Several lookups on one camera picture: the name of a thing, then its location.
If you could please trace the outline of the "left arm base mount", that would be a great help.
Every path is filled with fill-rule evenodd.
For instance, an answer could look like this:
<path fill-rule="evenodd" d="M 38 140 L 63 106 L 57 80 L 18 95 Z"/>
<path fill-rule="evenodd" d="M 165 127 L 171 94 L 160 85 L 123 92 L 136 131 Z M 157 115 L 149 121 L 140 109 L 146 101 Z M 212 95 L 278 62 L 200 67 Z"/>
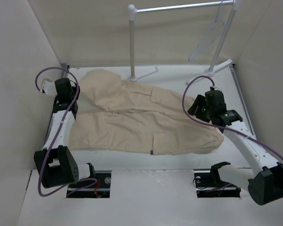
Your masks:
<path fill-rule="evenodd" d="M 94 171 L 90 178 L 94 178 L 94 180 L 83 179 L 69 185 L 66 198 L 110 198 L 112 171 Z"/>

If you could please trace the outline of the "light blue wire hanger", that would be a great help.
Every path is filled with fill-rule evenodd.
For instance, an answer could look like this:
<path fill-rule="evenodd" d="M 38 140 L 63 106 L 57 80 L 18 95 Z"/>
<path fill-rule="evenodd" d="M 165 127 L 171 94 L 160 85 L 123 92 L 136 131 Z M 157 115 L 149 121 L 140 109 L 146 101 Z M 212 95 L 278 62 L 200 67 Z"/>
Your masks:
<path fill-rule="evenodd" d="M 214 20 L 214 23 L 211 27 L 206 31 L 204 36 L 199 41 L 197 47 L 191 51 L 188 61 L 192 62 L 201 54 L 203 54 L 208 48 L 212 46 L 212 44 L 221 37 L 225 26 L 227 25 L 227 21 L 222 20 L 220 18 L 221 6 L 223 5 L 224 0 L 218 5 L 217 14 Z"/>

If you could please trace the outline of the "white clothes rack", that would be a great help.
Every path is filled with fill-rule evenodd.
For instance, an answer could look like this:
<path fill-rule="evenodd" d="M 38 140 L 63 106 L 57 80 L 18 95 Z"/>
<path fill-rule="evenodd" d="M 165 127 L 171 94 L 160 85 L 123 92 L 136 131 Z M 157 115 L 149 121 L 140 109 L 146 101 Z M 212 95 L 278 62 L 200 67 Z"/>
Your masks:
<path fill-rule="evenodd" d="M 188 57 L 214 23 L 221 0 L 192 4 L 136 8 L 127 6 L 129 25 L 129 76 L 138 81 L 158 72 L 159 64 L 204 63 L 204 75 L 213 76 L 233 63 L 218 62 L 225 39 L 241 1 L 224 0 L 220 18 L 227 21 L 223 33 L 210 48 L 189 62 Z"/>

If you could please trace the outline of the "beige trousers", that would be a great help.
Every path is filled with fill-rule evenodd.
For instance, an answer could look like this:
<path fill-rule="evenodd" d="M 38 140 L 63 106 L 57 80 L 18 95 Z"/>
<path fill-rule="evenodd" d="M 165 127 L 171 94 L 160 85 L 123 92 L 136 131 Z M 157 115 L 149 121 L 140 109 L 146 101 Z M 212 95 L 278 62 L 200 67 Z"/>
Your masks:
<path fill-rule="evenodd" d="M 153 155 L 205 154 L 224 137 L 192 121 L 182 105 L 192 97 L 117 73 L 92 70 L 80 80 L 80 109 L 71 128 L 71 150 L 112 150 Z"/>

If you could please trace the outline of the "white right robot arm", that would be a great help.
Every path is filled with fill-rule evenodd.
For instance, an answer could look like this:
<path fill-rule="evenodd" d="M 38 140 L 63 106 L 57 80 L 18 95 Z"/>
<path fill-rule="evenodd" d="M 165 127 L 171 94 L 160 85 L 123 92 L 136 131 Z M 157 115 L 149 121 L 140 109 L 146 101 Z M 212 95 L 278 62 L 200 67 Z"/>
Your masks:
<path fill-rule="evenodd" d="M 283 162 L 279 162 L 248 131 L 242 117 L 228 110 L 220 90 L 197 95 L 187 111 L 191 119 L 218 128 L 240 151 L 252 169 L 251 173 L 229 162 L 211 166 L 209 180 L 214 186 L 230 183 L 246 190 L 258 205 L 283 198 Z"/>

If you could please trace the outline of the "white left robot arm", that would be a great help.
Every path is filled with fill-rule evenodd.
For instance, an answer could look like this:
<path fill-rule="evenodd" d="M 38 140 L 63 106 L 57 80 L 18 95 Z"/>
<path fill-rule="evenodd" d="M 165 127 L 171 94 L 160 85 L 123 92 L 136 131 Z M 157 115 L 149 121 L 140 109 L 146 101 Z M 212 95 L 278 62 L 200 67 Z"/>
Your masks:
<path fill-rule="evenodd" d="M 72 86 L 68 78 L 55 82 L 44 79 L 42 93 L 56 97 L 49 136 L 43 148 L 33 156 L 42 186 L 52 188 L 80 181 L 87 188 L 93 187 L 96 184 L 94 167 L 90 163 L 77 164 L 68 148 L 78 112 L 79 87 Z"/>

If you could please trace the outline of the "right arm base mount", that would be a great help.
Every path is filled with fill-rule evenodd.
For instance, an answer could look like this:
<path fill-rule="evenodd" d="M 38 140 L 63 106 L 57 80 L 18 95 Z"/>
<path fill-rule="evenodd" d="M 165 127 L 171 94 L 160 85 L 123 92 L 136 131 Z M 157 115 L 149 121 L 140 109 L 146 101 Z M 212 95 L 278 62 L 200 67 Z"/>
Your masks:
<path fill-rule="evenodd" d="M 192 184 L 196 188 L 198 198 L 240 198 L 239 187 L 220 179 L 218 170 L 226 165 L 230 163 L 224 161 L 211 166 L 210 169 L 194 171 Z"/>

